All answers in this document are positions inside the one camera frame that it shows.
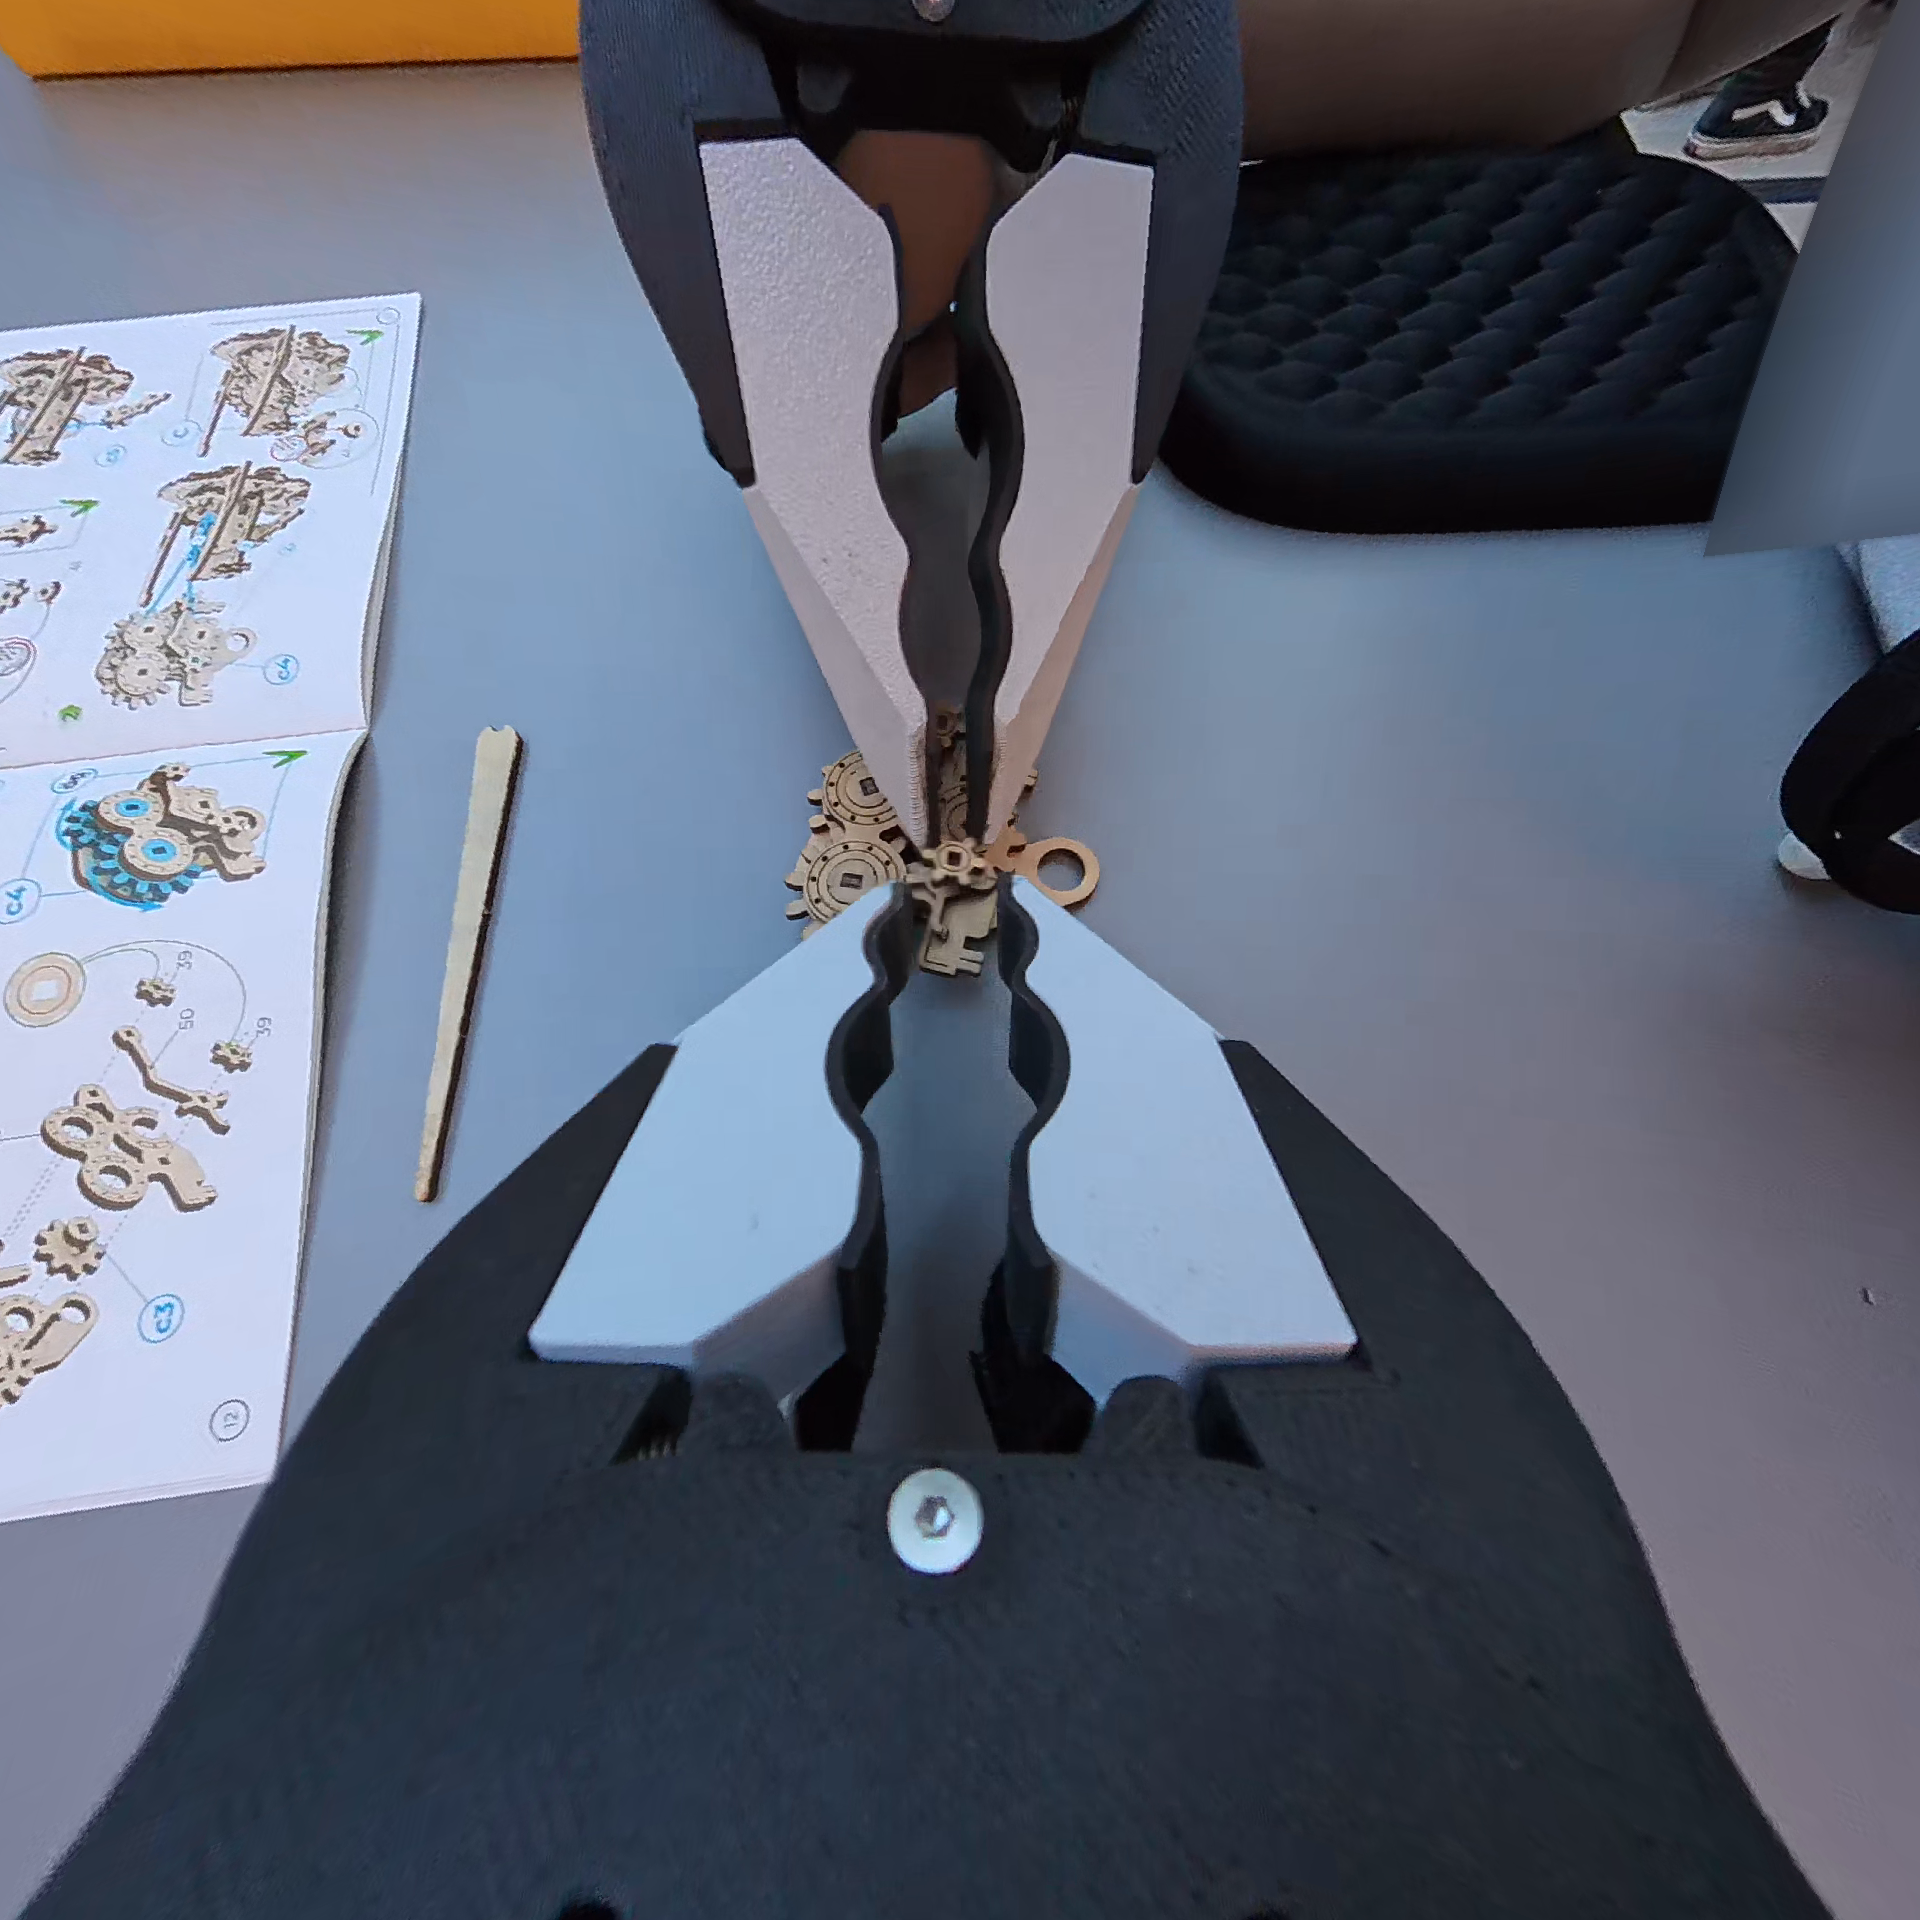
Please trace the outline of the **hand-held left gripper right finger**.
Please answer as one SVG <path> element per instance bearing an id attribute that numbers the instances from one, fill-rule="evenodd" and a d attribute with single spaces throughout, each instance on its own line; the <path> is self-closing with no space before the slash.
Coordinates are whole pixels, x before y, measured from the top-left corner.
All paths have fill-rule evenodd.
<path id="1" fill-rule="evenodd" d="M 1034 881 L 999 886 L 1010 1071 L 1032 1101 L 976 1389 L 1006 1452 L 1074 1452 L 1113 1392 L 1355 1356 L 1231 1046 Z"/>

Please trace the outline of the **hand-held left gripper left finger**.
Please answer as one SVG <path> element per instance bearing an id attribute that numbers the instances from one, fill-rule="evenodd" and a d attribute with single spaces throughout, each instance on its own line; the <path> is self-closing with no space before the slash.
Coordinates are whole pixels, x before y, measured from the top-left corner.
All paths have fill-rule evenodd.
<path id="1" fill-rule="evenodd" d="M 890 1075 L 915 946 L 911 893 L 872 888 L 680 1035 L 535 1356 L 737 1372 L 793 1400 L 801 1446 L 852 1446 L 883 1308 L 861 1110 Z"/>

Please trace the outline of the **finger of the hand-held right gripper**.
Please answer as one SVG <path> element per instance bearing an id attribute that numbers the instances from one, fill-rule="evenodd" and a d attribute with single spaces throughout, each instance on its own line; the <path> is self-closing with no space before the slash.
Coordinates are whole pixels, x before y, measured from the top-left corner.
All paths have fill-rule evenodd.
<path id="1" fill-rule="evenodd" d="M 965 695 L 965 832 L 1010 823 L 1132 513 L 1153 169 L 1070 155 L 985 234 L 962 296 L 985 404 L 974 539 L 980 659 Z"/>
<path id="2" fill-rule="evenodd" d="M 897 238 L 796 136 L 703 143 L 754 480 L 746 513 L 911 843 L 930 832 L 928 702 L 901 646 L 907 547 L 878 491 Z"/>

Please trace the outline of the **wooden gear assembly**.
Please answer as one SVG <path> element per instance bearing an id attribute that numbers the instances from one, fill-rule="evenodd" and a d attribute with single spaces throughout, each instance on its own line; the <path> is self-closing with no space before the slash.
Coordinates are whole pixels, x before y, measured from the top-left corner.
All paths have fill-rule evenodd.
<path id="1" fill-rule="evenodd" d="M 965 727 L 957 709 L 934 713 L 941 749 L 941 784 L 934 825 L 941 843 L 968 840 L 965 829 Z M 996 878 L 984 893 L 937 888 L 925 873 L 925 850 L 911 846 L 893 807 L 880 797 L 865 759 L 850 751 L 824 767 L 824 784 L 806 792 L 814 807 L 806 843 L 788 888 L 793 917 L 803 933 L 838 917 L 857 894 L 907 881 L 919 912 L 918 964 L 937 975 L 976 975 L 985 942 L 996 931 L 996 881 L 1023 874 L 1062 908 L 1083 904 L 1101 878 L 1096 855 L 1067 835 L 1028 840 L 1010 823 L 993 843 L 974 840 Z"/>

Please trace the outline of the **person's right hand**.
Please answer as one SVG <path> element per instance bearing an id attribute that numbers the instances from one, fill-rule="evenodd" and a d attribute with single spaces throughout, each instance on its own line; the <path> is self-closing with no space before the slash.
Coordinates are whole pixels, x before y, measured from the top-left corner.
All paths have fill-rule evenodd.
<path id="1" fill-rule="evenodd" d="M 996 209 L 996 155 L 980 136 L 947 132 L 855 132 L 835 173 L 868 205 L 890 209 L 901 238 L 897 417 L 911 417 L 957 377 L 951 308 Z"/>

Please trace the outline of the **tapered wooden stick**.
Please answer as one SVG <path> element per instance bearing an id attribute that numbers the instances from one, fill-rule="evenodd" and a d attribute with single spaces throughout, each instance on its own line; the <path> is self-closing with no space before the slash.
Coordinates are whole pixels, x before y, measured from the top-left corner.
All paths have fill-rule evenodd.
<path id="1" fill-rule="evenodd" d="M 413 1203 L 431 1204 L 440 1188 L 444 1145 L 461 1087 L 467 1027 L 483 970 L 485 931 L 494 924 L 499 860 L 505 850 L 510 810 L 517 801 L 523 737 L 510 726 L 475 735 L 461 874 L 455 888 L 449 937 L 438 1008 L 438 1038 L 425 1080 L 425 1118 L 413 1172 Z"/>

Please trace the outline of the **yellow box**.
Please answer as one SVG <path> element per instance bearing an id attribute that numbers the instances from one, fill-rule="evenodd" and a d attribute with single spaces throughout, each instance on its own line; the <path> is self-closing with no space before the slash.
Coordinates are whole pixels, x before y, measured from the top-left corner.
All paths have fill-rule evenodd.
<path id="1" fill-rule="evenodd" d="M 3 4 L 28 78 L 542 62 L 579 55 L 579 4 Z"/>

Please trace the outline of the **black honeycomb pad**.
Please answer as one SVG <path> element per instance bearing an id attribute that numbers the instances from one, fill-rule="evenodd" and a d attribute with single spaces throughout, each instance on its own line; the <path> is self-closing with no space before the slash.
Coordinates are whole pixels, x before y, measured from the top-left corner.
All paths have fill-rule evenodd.
<path id="1" fill-rule="evenodd" d="M 1795 247 L 1624 132 L 1244 167 L 1162 463 L 1259 523 L 1701 523 Z"/>

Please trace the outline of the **assembly instruction booklet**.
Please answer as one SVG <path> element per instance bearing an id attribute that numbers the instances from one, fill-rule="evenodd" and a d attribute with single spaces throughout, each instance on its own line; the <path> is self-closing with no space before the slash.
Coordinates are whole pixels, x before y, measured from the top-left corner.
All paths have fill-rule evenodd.
<path id="1" fill-rule="evenodd" d="M 275 1471 L 418 322 L 3 333 L 3 1521 Z"/>

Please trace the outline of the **black and white shoe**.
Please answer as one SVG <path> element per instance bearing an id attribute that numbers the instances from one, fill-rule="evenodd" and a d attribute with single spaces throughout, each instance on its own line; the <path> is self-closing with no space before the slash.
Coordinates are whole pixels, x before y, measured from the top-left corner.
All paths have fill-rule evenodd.
<path id="1" fill-rule="evenodd" d="M 1804 74 L 1827 45 L 1827 25 L 1726 74 L 1685 136 L 1691 160 L 1791 158 L 1818 139 L 1827 100 Z"/>

